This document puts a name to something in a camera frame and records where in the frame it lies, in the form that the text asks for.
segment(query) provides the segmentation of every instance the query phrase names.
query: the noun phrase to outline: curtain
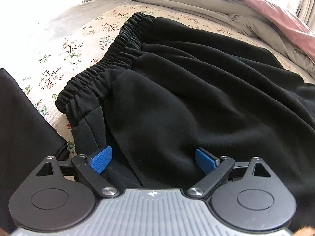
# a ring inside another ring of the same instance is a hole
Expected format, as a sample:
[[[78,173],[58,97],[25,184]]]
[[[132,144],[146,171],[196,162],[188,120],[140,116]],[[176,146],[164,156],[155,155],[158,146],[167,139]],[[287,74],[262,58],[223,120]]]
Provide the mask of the curtain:
[[[296,15],[309,28],[315,30],[315,0],[300,0]]]

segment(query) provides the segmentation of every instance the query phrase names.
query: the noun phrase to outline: triangular cutout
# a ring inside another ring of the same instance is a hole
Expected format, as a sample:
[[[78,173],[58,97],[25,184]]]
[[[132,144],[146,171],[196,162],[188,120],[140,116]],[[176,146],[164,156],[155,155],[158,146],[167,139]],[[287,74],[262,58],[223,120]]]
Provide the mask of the triangular cutout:
[[[257,163],[254,169],[254,176],[271,177],[266,168],[261,164]]]
[[[54,174],[51,162],[46,162],[36,176],[51,176]]]

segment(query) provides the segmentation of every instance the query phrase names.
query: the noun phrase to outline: blue gripper pad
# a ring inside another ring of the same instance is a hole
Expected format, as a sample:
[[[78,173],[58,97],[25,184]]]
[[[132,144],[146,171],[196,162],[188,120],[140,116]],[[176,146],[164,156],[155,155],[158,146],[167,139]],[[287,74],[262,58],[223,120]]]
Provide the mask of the blue gripper pad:
[[[216,163],[208,155],[206,155],[200,149],[196,150],[196,163],[201,168],[204,174],[209,174],[212,170],[216,168]]]
[[[100,174],[111,162],[111,158],[111,146],[107,146],[105,147],[105,149],[101,149],[96,153],[90,155],[87,159],[87,162],[98,174]]]

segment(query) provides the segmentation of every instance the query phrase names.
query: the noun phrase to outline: black pants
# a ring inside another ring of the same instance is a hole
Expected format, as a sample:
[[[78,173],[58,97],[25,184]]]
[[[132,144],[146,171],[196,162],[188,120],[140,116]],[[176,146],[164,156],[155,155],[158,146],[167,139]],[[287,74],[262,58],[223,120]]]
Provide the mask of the black pants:
[[[315,86],[263,48],[135,13],[56,105],[78,153],[112,145],[102,175],[120,190],[191,187],[198,147],[260,156],[297,200],[291,229],[315,226]]]
[[[6,70],[0,69],[0,228],[12,232],[13,192],[49,155],[66,159],[66,141],[40,115]]]

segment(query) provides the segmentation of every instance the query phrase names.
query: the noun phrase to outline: gray blanket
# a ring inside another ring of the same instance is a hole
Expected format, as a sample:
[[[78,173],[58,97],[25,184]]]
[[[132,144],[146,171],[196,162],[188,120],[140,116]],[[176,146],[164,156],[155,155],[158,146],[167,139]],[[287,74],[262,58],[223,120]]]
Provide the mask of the gray blanket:
[[[160,5],[179,11],[202,16],[229,27],[246,36],[256,37],[267,43],[292,62],[307,70],[315,78],[315,65],[312,60],[269,19],[234,0],[133,0]]]

